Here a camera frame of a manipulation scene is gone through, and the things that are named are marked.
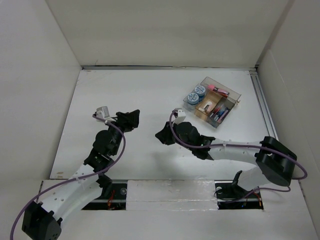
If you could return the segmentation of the blue tape roll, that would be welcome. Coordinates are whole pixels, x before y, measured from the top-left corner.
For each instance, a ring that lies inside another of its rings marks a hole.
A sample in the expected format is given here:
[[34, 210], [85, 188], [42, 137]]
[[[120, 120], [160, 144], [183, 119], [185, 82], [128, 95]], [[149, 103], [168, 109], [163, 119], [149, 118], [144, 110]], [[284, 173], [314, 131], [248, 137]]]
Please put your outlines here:
[[187, 95], [186, 100], [189, 105], [195, 106], [199, 103], [200, 98], [197, 93], [191, 92]]
[[206, 88], [203, 86], [203, 85], [197, 85], [195, 88], [194, 88], [194, 93], [196, 93], [199, 97], [199, 99], [203, 99], [206, 95]]

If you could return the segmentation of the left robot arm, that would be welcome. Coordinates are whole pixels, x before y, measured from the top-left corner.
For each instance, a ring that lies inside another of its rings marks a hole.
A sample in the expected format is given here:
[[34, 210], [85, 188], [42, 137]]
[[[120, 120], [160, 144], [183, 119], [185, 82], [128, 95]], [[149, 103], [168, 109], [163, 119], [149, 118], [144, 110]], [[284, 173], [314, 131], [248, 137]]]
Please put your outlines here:
[[23, 209], [22, 231], [32, 240], [56, 240], [67, 219], [92, 200], [107, 198], [113, 181], [106, 175], [122, 157], [126, 148], [125, 133], [138, 128], [140, 110], [117, 112], [109, 116], [106, 107], [92, 115], [107, 129], [99, 131], [83, 164], [67, 180], [51, 186], [38, 195], [52, 191], [40, 202], [34, 199]]

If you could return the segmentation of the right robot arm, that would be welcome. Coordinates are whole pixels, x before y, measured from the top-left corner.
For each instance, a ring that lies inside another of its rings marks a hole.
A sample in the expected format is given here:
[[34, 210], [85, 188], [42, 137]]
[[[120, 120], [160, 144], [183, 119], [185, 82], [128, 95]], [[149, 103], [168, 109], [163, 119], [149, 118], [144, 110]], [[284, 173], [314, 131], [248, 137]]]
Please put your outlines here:
[[178, 144], [201, 160], [251, 164], [252, 168], [239, 170], [230, 184], [216, 191], [221, 199], [237, 200], [266, 184], [289, 188], [293, 180], [296, 155], [270, 136], [258, 142], [225, 141], [200, 134], [190, 122], [168, 121], [155, 137], [163, 145]]

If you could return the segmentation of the pink red gel pen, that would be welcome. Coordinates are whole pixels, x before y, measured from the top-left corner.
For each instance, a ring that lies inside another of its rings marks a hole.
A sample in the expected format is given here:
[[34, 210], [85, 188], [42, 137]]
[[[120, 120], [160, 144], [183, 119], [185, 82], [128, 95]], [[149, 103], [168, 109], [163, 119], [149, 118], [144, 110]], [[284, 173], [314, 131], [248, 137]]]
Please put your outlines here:
[[210, 116], [211, 118], [216, 118], [216, 119], [219, 119], [223, 113], [225, 112], [225, 106], [224, 105], [221, 105], [219, 107], [216, 107], [213, 112], [212, 112], [212, 115]]

